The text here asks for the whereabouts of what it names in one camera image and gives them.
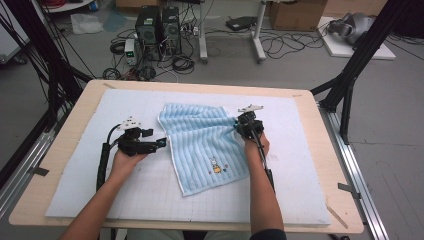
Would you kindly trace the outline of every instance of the light blue towel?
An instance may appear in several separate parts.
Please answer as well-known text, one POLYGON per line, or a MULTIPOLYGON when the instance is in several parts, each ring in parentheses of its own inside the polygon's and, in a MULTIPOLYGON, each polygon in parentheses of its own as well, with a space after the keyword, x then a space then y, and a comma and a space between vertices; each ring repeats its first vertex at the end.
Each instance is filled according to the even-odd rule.
POLYGON ((175 103, 166 104, 159 114, 183 196, 248 176, 243 147, 235 139, 235 120, 222 107, 175 103))

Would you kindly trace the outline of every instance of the human arm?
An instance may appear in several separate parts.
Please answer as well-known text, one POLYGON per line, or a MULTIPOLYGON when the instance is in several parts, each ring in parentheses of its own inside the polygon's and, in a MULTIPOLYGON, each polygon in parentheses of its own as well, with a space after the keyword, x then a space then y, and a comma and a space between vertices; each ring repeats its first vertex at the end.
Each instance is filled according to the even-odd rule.
POLYGON ((60 239, 97 239, 100 228, 119 192, 134 167, 147 155, 129 157, 118 150, 113 159, 112 171, 103 186, 72 221, 60 239))
MULTIPOLYGON (((260 137, 265 155, 270 143, 262 133, 260 137)), ((284 230, 283 217, 274 190, 262 165, 258 146, 245 139, 245 154, 250 172, 250 227, 252 234, 266 229, 284 230)))

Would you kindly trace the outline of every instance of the computer tower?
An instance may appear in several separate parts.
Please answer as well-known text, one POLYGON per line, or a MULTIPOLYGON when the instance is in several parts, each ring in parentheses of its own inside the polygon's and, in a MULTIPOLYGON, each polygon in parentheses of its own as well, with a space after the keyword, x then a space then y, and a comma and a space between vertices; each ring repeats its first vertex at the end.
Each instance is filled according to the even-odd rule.
POLYGON ((181 34, 178 7, 166 7, 162 11, 164 39, 166 39, 166 53, 181 54, 181 34))
POLYGON ((142 6, 135 23, 140 46, 155 45, 163 41, 163 30, 158 6, 142 6))

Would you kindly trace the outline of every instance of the grid paper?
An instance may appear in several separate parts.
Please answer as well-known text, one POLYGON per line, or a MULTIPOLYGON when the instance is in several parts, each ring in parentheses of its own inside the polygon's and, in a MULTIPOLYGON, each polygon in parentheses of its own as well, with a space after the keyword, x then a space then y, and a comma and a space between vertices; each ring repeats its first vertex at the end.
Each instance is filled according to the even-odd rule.
MULTIPOLYGON (((109 130, 129 116, 153 128, 153 139, 164 136, 157 121, 166 103, 223 106, 230 115, 250 104, 263 120, 271 142, 268 166, 286 224, 328 225, 319 181, 309 153, 296 103, 291 98, 159 91, 107 90, 69 160, 47 217, 75 217, 95 193, 101 145, 109 130)), ((115 131, 111 139, 122 132, 115 131)), ((112 149, 108 171, 116 148, 112 149)), ((198 222, 249 222, 249 178, 183 197, 169 146, 140 162, 121 188, 109 211, 111 219, 198 222)))

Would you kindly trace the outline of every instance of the table leg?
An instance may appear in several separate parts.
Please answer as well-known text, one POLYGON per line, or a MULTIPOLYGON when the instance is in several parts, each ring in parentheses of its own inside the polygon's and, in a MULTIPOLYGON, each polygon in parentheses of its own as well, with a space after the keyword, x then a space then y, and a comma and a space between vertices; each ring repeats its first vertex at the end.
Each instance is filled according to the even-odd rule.
POLYGON ((264 19, 264 13, 266 8, 266 1, 261 1, 259 6, 259 13, 257 18, 256 30, 252 32, 253 44, 255 45, 256 52, 258 53, 258 63, 266 59, 264 49, 261 41, 259 40, 259 34, 261 32, 262 20, 264 19))
POLYGON ((205 0, 200 0, 200 25, 199 25, 199 52, 200 60, 202 63, 208 63, 208 50, 206 49, 206 35, 205 35, 205 19, 204 13, 205 0))

